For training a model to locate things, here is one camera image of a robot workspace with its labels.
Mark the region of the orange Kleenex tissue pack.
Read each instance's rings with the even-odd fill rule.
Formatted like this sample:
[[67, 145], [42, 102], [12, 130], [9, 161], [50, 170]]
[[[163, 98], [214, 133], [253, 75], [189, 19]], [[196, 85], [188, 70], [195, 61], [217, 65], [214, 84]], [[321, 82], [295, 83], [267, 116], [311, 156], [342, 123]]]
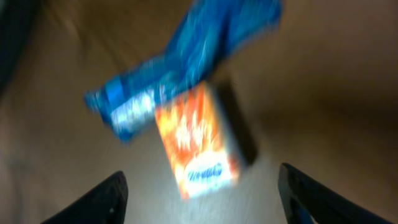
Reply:
[[215, 89], [202, 82], [155, 111], [184, 200], [234, 185], [243, 157]]

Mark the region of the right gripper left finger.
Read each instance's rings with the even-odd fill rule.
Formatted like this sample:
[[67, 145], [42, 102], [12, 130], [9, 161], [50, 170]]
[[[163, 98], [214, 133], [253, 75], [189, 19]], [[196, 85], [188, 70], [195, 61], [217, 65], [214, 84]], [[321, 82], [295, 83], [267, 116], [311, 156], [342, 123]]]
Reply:
[[43, 224], [123, 224], [128, 193], [124, 172], [117, 171]]

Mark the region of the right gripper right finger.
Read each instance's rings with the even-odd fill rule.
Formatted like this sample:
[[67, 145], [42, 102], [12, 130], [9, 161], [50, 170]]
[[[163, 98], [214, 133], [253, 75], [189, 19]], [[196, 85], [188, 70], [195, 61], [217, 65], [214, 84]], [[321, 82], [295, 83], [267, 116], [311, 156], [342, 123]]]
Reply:
[[280, 165], [278, 189], [288, 223], [388, 223], [288, 163]]

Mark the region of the blue snack wrapper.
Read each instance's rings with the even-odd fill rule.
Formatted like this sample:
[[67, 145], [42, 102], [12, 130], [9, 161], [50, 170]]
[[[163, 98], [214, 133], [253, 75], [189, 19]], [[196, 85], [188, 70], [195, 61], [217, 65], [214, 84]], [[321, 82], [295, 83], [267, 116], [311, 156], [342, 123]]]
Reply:
[[86, 106], [120, 140], [130, 140], [154, 120], [157, 106], [199, 84], [281, 14], [279, 0], [195, 1], [159, 55], [86, 92]]

